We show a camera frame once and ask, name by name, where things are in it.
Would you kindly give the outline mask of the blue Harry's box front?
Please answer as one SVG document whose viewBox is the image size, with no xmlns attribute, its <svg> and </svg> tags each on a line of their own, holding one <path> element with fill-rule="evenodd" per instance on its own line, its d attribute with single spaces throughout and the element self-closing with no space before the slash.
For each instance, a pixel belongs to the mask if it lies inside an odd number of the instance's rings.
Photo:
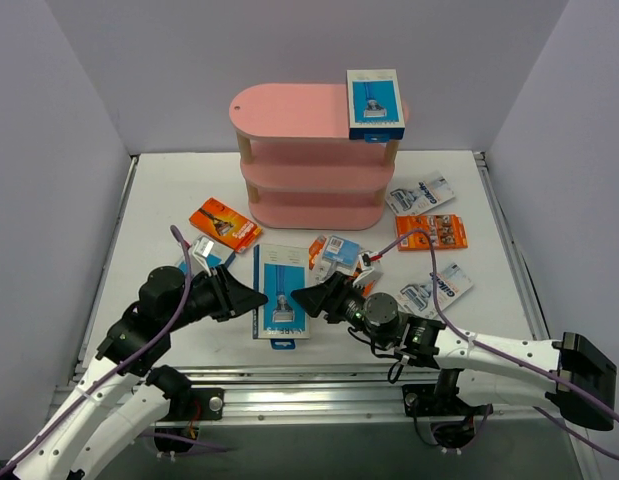
<svg viewBox="0 0 619 480">
<path fill-rule="evenodd" d="M 308 250 L 261 243 L 253 252 L 253 287 L 267 297 L 253 313 L 252 338 L 275 351 L 292 351 L 310 337 L 307 314 L 291 293 L 308 286 Z"/>
</svg>

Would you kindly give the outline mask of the blue Harry's razor box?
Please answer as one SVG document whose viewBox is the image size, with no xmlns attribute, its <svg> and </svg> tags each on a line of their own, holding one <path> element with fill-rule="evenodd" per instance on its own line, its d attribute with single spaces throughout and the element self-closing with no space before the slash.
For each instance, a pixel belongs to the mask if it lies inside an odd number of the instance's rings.
<svg viewBox="0 0 619 480">
<path fill-rule="evenodd" d="M 346 90 L 350 140 L 403 139 L 406 120 L 395 69 L 348 70 Z"/>
</svg>

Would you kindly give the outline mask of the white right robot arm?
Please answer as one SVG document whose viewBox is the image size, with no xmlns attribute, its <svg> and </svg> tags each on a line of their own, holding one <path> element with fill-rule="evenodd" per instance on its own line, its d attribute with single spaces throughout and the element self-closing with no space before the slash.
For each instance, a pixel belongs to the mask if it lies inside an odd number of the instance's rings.
<svg viewBox="0 0 619 480">
<path fill-rule="evenodd" d="M 341 273 L 291 296 L 310 317 L 345 322 L 365 335 L 373 355 L 393 359 L 395 368 L 439 371 L 433 400 L 444 412 L 456 412 L 465 404 L 550 405 L 581 427 L 614 427 L 616 366 L 583 335 L 518 340 L 459 330 L 401 311 L 389 294 L 365 297 Z"/>
</svg>

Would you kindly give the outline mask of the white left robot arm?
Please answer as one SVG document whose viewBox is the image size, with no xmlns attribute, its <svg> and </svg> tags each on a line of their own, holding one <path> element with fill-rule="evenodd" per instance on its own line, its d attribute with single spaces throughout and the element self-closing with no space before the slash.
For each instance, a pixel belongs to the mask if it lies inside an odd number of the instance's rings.
<svg viewBox="0 0 619 480">
<path fill-rule="evenodd" d="M 267 301 L 225 266 L 197 276 L 174 266 L 153 270 L 52 419 L 20 452 L 0 461 L 0 479 L 67 478 L 118 400 L 170 349 L 171 332 L 206 317 L 237 318 Z"/>
</svg>

